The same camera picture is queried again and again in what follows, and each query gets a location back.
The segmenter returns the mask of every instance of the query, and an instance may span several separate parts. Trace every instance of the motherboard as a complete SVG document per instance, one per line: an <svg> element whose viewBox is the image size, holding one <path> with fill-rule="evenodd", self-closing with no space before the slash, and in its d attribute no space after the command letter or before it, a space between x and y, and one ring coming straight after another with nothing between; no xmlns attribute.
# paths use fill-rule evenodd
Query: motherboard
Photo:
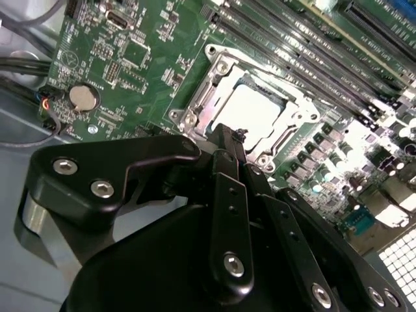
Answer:
<svg viewBox="0 0 416 312"><path fill-rule="evenodd" d="M68 1L45 89L84 142L225 124L274 188L360 235L416 208L399 174L416 155L415 21L406 0Z"/></svg>

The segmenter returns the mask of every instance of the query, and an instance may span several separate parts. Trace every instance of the blue connector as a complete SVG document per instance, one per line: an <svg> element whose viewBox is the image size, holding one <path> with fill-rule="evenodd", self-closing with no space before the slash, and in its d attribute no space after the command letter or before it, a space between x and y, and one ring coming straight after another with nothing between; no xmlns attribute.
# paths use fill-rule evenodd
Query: blue connector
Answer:
<svg viewBox="0 0 416 312"><path fill-rule="evenodd" d="M411 22L416 22L416 7L413 4L407 0L388 0L388 2L405 18Z"/></svg>

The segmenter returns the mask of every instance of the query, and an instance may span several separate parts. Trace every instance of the screw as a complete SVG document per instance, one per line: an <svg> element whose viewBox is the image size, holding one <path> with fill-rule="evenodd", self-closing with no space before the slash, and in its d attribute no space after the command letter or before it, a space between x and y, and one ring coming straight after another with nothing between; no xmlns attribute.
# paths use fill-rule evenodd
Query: screw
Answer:
<svg viewBox="0 0 416 312"><path fill-rule="evenodd" d="M331 297L321 285L316 283L312 284L312 293L315 299L325 309L329 309L332 306Z"/></svg>
<svg viewBox="0 0 416 312"><path fill-rule="evenodd" d="M88 125L88 133L94 135L98 132L98 127L96 125Z"/></svg>
<svg viewBox="0 0 416 312"><path fill-rule="evenodd" d="M369 287L369 295L372 301L376 302L380 307L384 306L383 297L380 296L378 292L372 287Z"/></svg>
<svg viewBox="0 0 416 312"><path fill-rule="evenodd" d="M244 274L244 265L236 255L226 255L224 258L224 266L236 278L240 278Z"/></svg>
<svg viewBox="0 0 416 312"><path fill-rule="evenodd" d="M53 169L58 174L70 176L78 171L78 166L69 159L58 159L53 163Z"/></svg>
<svg viewBox="0 0 416 312"><path fill-rule="evenodd" d="M254 172L255 174L257 174L258 176L260 176L260 175L261 175L261 170L260 170L258 167L256 167L256 166L252 166L252 170L253 170L253 172Z"/></svg>
<svg viewBox="0 0 416 312"><path fill-rule="evenodd" d="M386 295L386 297L387 297L387 299L389 299L389 301L395 306L395 307L399 307L400 306L400 304L399 304L399 302L398 302L398 300L397 300L397 298L390 292L390 291L388 291L387 289L384 291L384 293L385 293L385 295Z"/></svg>
<svg viewBox="0 0 416 312"><path fill-rule="evenodd" d="M216 70L219 74L225 75L228 72L228 64L221 60L216 65Z"/></svg>
<svg viewBox="0 0 416 312"><path fill-rule="evenodd" d="M287 191L287 194L289 195L290 198L292 198L293 200L298 200L298 196L291 190Z"/></svg>
<svg viewBox="0 0 416 312"><path fill-rule="evenodd" d="M188 125L195 124L195 117L193 117L192 115L187 115L187 117L185 118L185 123Z"/></svg>
<svg viewBox="0 0 416 312"><path fill-rule="evenodd" d="M170 117L172 117L173 119L177 118L177 112L170 112Z"/></svg>
<svg viewBox="0 0 416 312"><path fill-rule="evenodd" d="M114 188L109 182L95 181L91 184L91 192L100 198L110 198L114 194Z"/></svg>

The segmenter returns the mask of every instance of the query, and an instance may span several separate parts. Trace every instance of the ram slot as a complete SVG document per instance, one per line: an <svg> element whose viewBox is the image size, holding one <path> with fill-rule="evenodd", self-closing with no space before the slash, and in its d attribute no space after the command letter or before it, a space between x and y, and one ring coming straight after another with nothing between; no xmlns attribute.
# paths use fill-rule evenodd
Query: ram slot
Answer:
<svg viewBox="0 0 416 312"><path fill-rule="evenodd" d="M334 69L338 73L341 73L345 79L354 83L356 86L362 89L363 92L365 92L366 94L374 98L379 98L380 92L377 89L375 89L375 87L373 87L371 84L369 84L364 78L362 78L362 76L360 76L357 72L353 71L351 68L345 66L342 62L338 61L335 57L332 57L327 51L325 51L319 45L313 44L311 40L306 37L305 34L303 34L302 32L299 32L299 30L296 27L293 27L292 25L290 25L290 23L287 23L280 16L272 13L268 8L266 8L262 4L261 1L245 0L242 2L246 3L245 5L247 7L250 7L252 10L256 11L258 14L262 15L264 18L267 18L267 20L269 21L271 25L279 28L280 30L283 30L287 36L292 36L293 33L298 34L298 36L296 37L293 36L293 38L297 39L298 41L301 41L301 43L303 43L303 45L307 47L307 49L310 50L310 52L318 56L332 69Z"/></svg>
<svg viewBox="0 0 416 312"><path fill-rule="evenodd" d="M332 103L333 105L339 105L346 111L350 111L351 114L357 114L357 111L354 111L348 106L346 106L345 104L340 103L338 97L335 97L333 94L322 89L319 85L314 84L311 79L306 77L304 73L302 73L297 68L293 68L290 63L277 57L270 50L268 50L265 46L261 46L257 44L250 37L241 33L238 30L238 28L230 24L228 20L220 19L216 22L216 24L219 28L223 29L227 34L229 34L230 37L237 39L240 42L243 42L248 47L252 48L254 51L262 54L266 59L270 60L278 67L284 70L287 70L290 73L290 75L293 76L293 78L295 78L299 83L302 83L308 90L314 93L314 95L316 95L318 98L323 99L327 101L328 103Z"/></svg>
<svg viewBox="0 0 416 312"><path fill-rule="evenodd" d="M392 54L395 54L403 65L415 71L415 50L408 47L400 37L388 29L383 23L371 16L364 8L352 1L344 6L340 14L350 20L353 24L359 25L362 29L371 34L375 39L382 43Z"/></svg>
<svg viewBox="0 0 416 312"><path fill-rule="evenodd" d="M290 6L286 5L285 3L282 3L281 0L274 1L273 4L279 8L279 14L281 14L280 12L282 12L283 14L290 17L290 19L297 21L299 24L302 24L304 27L307 27L313 33L314 36L322 39L322 41L326 45L329 45L337 54L342 55L343 57L349 59L349 61L359 64L359 67L362 69L365 75L371 76L372 80L376 81L375 84L379 86L380 90L385 90L385 92L394 94L397 91L400 91L406 87L406 85L403 84L401 81L396 81L396 83L394 84L391 81L387 83L384 80L384 78L380 76L379 72L375 71L368 64L360 60L357 55L345 49L344 46L339 45L338 42L329 40L328 36L322 30L320 30L317 26L313 24L313 20L311 19L311 17L309 16L307 12L304 12L302 13L302 15L300 15L295 10L293 10ZM272 10L270 6L265 5L265 8ZM309 37L314 43L316 43L316 40L313 39L313 36L309 36Z"/></svg>
<svg viewBox="0 0 416 312"><path fill-rule="evenodd" d="M280 47L282 51L288 54L288 56L299 62L299 64L301 64L308 71L313 72L321 81L325 82L327 85L332 85L333 88L336 89L338 92L342 93L345 98L351 99L355 103L355 105L360 106L363 109L372 107L371 111L376 111L376 114L381 113L378 107L375 107L372 103L367 102L367 99L362 94L358 94L350 90L337 79L332 79L331 77L328 77L327 73L324 70L319 68L319 66L317 66L314 62L311 62L309 59L301 57L301 55L298 52L289 47L287 42L285 42L281 38L278 38L272 31L267 29L267 27L265 27L264 25L258 24L251 17L240 12L235 7L226 8L226 12L229 14L231 19L243 21L247 26L249 26L252 29L253 33L258 34L263 38L267 38L267 40L270 43L274 44L276 47Z"/></svg>

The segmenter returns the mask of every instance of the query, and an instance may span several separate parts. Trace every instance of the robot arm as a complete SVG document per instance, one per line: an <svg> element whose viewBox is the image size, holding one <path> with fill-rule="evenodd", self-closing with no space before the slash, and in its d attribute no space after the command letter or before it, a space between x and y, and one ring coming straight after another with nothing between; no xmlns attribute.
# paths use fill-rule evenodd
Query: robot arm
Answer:
<svg viewBox="0 0 416 312"><path fill-rule="evenodd" d="M65 312L385 311L407 307L289 188L246 162L244 133L153 136L37 151L16 219L23 247L71 283ZM117 216L186 206L114 242Z"/></svg>

